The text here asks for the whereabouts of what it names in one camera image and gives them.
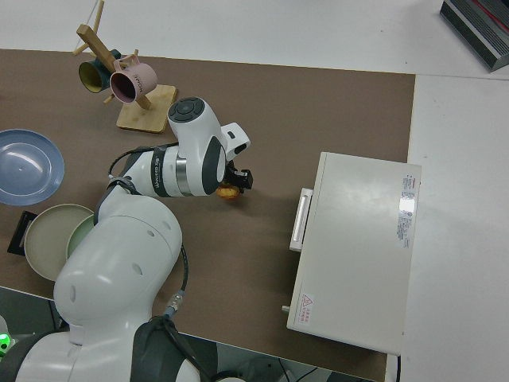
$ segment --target green light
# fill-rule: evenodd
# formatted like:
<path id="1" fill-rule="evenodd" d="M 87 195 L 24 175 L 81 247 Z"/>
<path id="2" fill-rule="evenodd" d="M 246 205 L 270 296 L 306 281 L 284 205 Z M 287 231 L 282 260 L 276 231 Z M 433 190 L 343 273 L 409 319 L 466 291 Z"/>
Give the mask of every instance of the green light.
<path id="1" fill-rule="evenodd" d="M 6 350 L 10 345 L 10 337 L 9 334 L 2 333 L 0 334 L 0 357 L 6 355 Z"/>

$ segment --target wooden base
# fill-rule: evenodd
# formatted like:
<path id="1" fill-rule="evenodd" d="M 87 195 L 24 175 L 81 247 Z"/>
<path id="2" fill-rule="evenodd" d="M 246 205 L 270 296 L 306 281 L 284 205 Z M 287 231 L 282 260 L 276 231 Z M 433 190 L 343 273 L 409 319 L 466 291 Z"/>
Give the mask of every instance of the wooden base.
<path id="1" fill-rule="evenodd" d="M 125 103 L 120 111 L 117 126 L 122 129 L 162 133 L 168 124 L 168 109 L 177 97 L 174 86 L 158 85 L 146 95 L 152 103 L 149 110 L 137 103 Z"/>

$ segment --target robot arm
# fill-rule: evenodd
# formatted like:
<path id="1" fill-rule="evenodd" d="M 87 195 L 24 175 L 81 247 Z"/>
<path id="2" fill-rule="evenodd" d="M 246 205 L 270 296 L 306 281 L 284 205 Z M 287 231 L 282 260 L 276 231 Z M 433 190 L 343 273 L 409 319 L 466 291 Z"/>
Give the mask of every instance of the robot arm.
<path id="1" fill-rule="evenodd" d="M 111 179 L 95 227 L 55 283 L 56 308 L 70 330 L 37 340 L 19 361 L 16 382 L 133 382 L 154 370 L 161 374 L 151 382 L 200 379 L 192 357 L 179 361 L 161 351 L 158 344 L 167 336 L 150 320 L 182 243 L 177 218 L 156 197 L 209 195 L 224 179 L 250 188 L 251 174 L 235 172 L 231 160 L 251 143 L 236 123 L 220 126 L 199 98 L 176 102 L 168 119 L 178 144 L 133 150 L 122 175 Z M 140 353 L 152 349 L 152 356 Z M 166 366 L 159 368 L 158 361 Z M 174 375 L 167 373 L 167 361 L 177 362 Z"/>
<path id="2" fill-rule="evenodd" d="M 210 195 L 224 179 L 227 165 L 251 144 L 237 123 L 220 126 L 214 111 L 199 98 L 174 103 L 168 111 L 168 120 L 178 145 L 132 154 L 124 169 L 123 177 L 141 195 Z M 243 177 L 246 174 L 239 174 L 239 182 L 250 188 L 249 182 L 242 182 Z"/>

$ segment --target brown table mat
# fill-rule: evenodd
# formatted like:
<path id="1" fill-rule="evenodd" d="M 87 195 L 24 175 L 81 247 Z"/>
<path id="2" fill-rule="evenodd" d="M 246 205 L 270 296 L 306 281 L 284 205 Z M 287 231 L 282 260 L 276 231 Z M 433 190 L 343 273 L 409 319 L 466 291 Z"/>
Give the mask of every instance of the brown table mat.
<path id="1" fill-rule="evenodd" d="M 0 50 L 0 130 L 30 129 L 65 160 L 61 187 L 37 205 L 0 205 L 0 285 L 52 297 L 53 283 L 6 252 L 21 212 L 61 203 L 94 209 L 107 169 L 122 152 L 175 140 L 115 126 L 121 104 L 87 91 L 77 75 L 90 56 Z M 181 223 L 190 276 L 177 327 L 184 333 L 363 377 L 383 380 L 386 355 L 286 328 L 299 255 L 289 240 L 301 187 L 313 187 L 321 151 L 405 162 L 414 76 L 146 58 L 178 98 L 200 96 L 222 124 L 239 123 L 252 146 L 235 160 L 254 188 L 236 201 L 164 200 Z M 181 283 L 180 261 L 154 313 Z"/>

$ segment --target wooden peg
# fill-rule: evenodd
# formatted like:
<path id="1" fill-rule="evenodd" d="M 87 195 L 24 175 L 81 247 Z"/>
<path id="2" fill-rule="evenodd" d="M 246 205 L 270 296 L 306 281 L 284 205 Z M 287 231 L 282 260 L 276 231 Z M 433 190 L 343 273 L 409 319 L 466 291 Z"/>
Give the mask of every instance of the wooden peg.
<path id="1" fill-rule="evenodd" d="M 109 104 L 109 103 L 113 100 L 113 98 L 114 98 L 114 97 L 115 97 L 115 94 L 110 94 L 110 96 L 109 96 L 108 98 L 106 98 L 106 99 L 103 101 L 103 103 L 104 103 L 105 105 L 108 105 L 108 104 Z"/>
<path id="2" fill-rule="evenodd" d="M 94 27 L 92 28 L 94 30 L 94 32 L 96 32 L 96 33 L 99 30 L 99 23 L 101 22 L 101 16 L 103 15 L 103 8 L 104 8 L 104 0 L 101 0 L 99 2 L 99 8 L 97 9 L 97 14 L 95 14 Z"/>
<path id="3" fill-rule="evenodd" d="M 113 73 L 115 71 L 115 67 L 113 66 L 115 58 L 103 42 L 97 37 L 92 28 L 88 25 L 82 24 L 76 33 L 78 33 L 78 36 L 80 36 L 81 39 L 88 44 L 92 52 L 95 53 L 106 69 L 108 69 L 110 73 Z"/>
<path id="4" fill-rule="evenodd" d="M 145 95 L 142 95 L 141 97 L 136 99 L 136 102 L 138 103 L 138 105 L 140 105 L 140 107 L 142 109 L 145 109 L 145 110 L 150 110 L 150 107 L 152 106 L 152 104 L 150 103 L 149 99 L 146 98 Z"/>
<path id="5" fill-rule="evenodd" d="M 88 44 L 83 44 L 79 48 L 76 48 L 74 52 L 72 52 L 73 56 L 79 55 L 81 52 L 83 52 L 86 48 L 88 48 Z"/>

